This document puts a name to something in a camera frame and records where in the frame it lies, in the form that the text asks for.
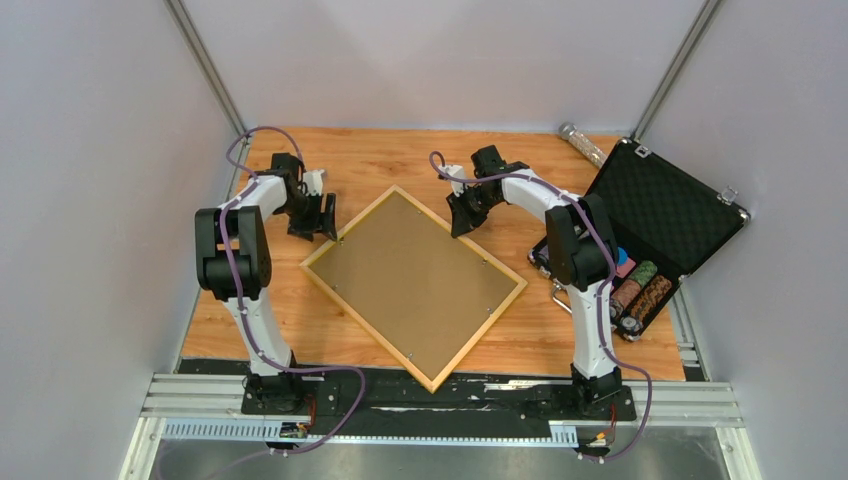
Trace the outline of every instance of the black mounting plate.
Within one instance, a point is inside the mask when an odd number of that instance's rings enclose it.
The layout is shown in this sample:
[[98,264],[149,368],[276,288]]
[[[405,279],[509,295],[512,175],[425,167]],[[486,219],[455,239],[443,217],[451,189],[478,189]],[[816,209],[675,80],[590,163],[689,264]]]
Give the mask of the black mounting plate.
[[[453,373],[436,393],[430,393],[405,370],[363,368],[366,393],[357,411],[342,427],[345,435],[545,438],[549,420],[610,420],[610,402],[619,421],[636,419],[633,395],[622,387],[609,402],[581,411],[568,379],[516,375]],[[523,384],[526,388],[516,388]],[[313,434],[326,434],[348,411],[359,392],[352,372],[307,375],[305,395],[317,399]],[[307,402],[283,412],[273,401],[242,399],[242,413],[284,415],[308,413]]]

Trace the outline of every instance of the cork board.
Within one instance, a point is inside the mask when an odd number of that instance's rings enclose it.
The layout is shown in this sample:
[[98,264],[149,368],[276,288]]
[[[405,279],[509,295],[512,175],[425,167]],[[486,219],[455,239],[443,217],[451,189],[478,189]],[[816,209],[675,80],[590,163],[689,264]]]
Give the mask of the cork board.
[[431,392],[527,285],[396,185],[301,267]]

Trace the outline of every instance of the wooden frame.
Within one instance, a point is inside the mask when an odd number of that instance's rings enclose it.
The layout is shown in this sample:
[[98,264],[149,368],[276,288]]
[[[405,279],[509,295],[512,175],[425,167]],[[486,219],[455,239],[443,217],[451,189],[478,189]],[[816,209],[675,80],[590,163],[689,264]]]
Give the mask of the wooden frame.
[[[427,208],[423,203],[419,202],[417,199],[412,197],[402,188],[397,185],[393,185],[388,190],[386,190],[380,197],[378,197],[374,202],[372,202],[365,210],[360,212],[356,217],[353,218],[347,225],[344,226],[339,231],[339,238],[342,239],[344,236],[353,230],[365,217],[367,217],[374,209],[376,209],[380,204],[382,204],[386,199],[388,199],[392,194],[397,193],[401,195],[404,199],[413,204],[418,210],[422,213],[426,214],[430,219],[432,219],[436,224],[441,226],[446,232],[450,233],[450,225],[438,216],[435,212]],[[475,243],[474,241],[466,238],[460,237],[457,240],[462,242],[465,246],[474,251],[477,255],[479,255],[482,259],[486,260],[489,264],[497,268],[501,273],[509,277],[516,283],[515,288],[507,295],[506,298],[501,302],[498,307],[492,311],[492,314],[486,319],[486,321],[477,329],[477,331],[468,339],[465,345],[460,348],[460,350],[454,355],[454,357],[445,365],[444,369],[436,375],[435,378],[429,378],[425,375],[415,364],[413,364],[403,353],[401,353],[392,343],[390,343],[383,335],[381,335],[368,321],[365,320],[354,308],[348,304],[338,293],[336,293],[332,287],[327,285],[324,280],[319,277],[310,266],[318,260],[322,255],[324,255],[327,251],[329,251],[333,246],[336,245],[335,242],[327,241],[323,245],[321,245],[315,252],[313,252],[309,257],[306,258],[303,262],[301,262],[300,267],[306,273],[306,275],[324,292],[326,293],[334,302],[339,304],[345,312],[350,314],[359,325],[365,329],[372,337],[374,337],[377,342],[380,343],[398,362],[401,363],[411,374],[418,380],[427,390],[430,392],[435,392],[438,389],[439,385],[445,381],[445,379],[450,375],[450,373],[456,368],[459,362],[465,357],[466,354],[471,350],[471,348],[480,340],[483,334],[486,333],[487,330],[494,324],[495,320],[501,316],[501,314],[507,309],[507,307],[515,300],[519,293],[527,286],[527,281],[520,277],[517,273],[512,271],[509,267],[504,265],[500,260],[492,256],[489,252],[483,250],[480,245]]]

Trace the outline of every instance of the wooden table surface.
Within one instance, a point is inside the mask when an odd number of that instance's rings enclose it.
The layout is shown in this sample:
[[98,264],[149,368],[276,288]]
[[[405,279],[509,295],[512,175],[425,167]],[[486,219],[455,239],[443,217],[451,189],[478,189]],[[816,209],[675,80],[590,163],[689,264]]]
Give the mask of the wooden table surface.
[[[436,179],[427,162],[439,150],[448,163],[466,167],[470,155],[496,145],[507,162],[524,161],[542,178],[575,193],[584,193],[597,173],[580,153],[556,135],[435,130],[291,128],[307,169],[324,168],[325,192],[337,194],[339,229],[393,184],[450,222],[446,182]],[[616,137],[593,137],[609,151]],[[256,134],[247,159],[253,169],[270,166],[271,154],[290,151],[286,139],[272,131]],[[316,287],[298,267],[323,242],[309,243],[286,234],[288,217],[265,224],[273,276],[270,295],[283,337],[301,363],[398,366],[341,307]],[[489,219],[469,236],[528,282],[510,308],[495,322],[457,370],[569,375],[574,353],[571,316],[549,298],[550,281],[528,263],[527,252],[545,234],[545,226],[519,207],[492,209]],[[657,380],[683,380],[683,367],[664,310],[636,343],[614,338],[621,360],[646,368]],[[247,359],[235,322],[210,292],[201,292],[182,352],[184,357]],[[625,370],[625,378],[641,375]]]

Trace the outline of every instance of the metal pole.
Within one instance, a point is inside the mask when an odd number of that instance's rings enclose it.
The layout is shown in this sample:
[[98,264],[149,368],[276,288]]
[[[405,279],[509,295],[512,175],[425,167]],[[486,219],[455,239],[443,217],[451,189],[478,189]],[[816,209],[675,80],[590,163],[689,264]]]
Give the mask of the metal pole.
[[674,81],[677,79],[677,75],[680,73],[683,65],[686,64],[692,50],[694,50],[695,45],[697,45],[698,40],[700,40],[704,31],[707,29],[707,26],[709,26],[710,20],[712,20],[716,9],[721,2],[722,0],[706,0],[701,6],[701,10],[695,17],[695,21],[692,23],[692,26],[689,27],[689,31],[686,33],[686,37],[683,38],[683,43],[680,44],[680,48],[677,49],[677,53],[674,55],[674,59],[671,61],[671,65],[669,65],[668,70],[665,72],[665,76],[660,82],[659,87],[657,87],[657,90],[654,92],[654,96],[651,97],[648,107],[645,109],[645,112],[642,113],[639,123],[636,124],[636,129],[633,130],[631,137],[637,142],[641,142],[642,136],[648,130],[648,127],[651,126],[651,122],[653,122],[663,100],[665,100],[669,90],[671,90]]
[[224,82],[221,80],[221,76],[215,69],[215,65],[212,63],[212,58],[209,56],[209,52],[206,51],[206,47],[200,40],[200,35],[197,33],[194,23],[191,21],[191,16],[189,16],[185,4],[183,4],[182,0],[164,1],[165,6],[168,7],[168,10],[170,10],[171,15],[174,17],[174,22],[176,22],[177,27],[183,34],[186,45],[188,45],[189,50],[191,50],[192,55],[194,55],[195,60],[197,60],[197,64],[200,66],[200,70],[203,71],[203,75],[209,82],[209,87],[212,89],[212,93],[215,95],[215,98],[218,99],[218,103],[221,105],[224,115],[227,117],[227,120],[229,120],[230,125],[232,125],[236,134],[241,135],[247,131],[247,128],[244,125],[241,115],[239,115],[238,110],[236,109],[236,105],[233,102],[232,97],[230,97],[229,92],[227,92],[226,87],[224,87]]

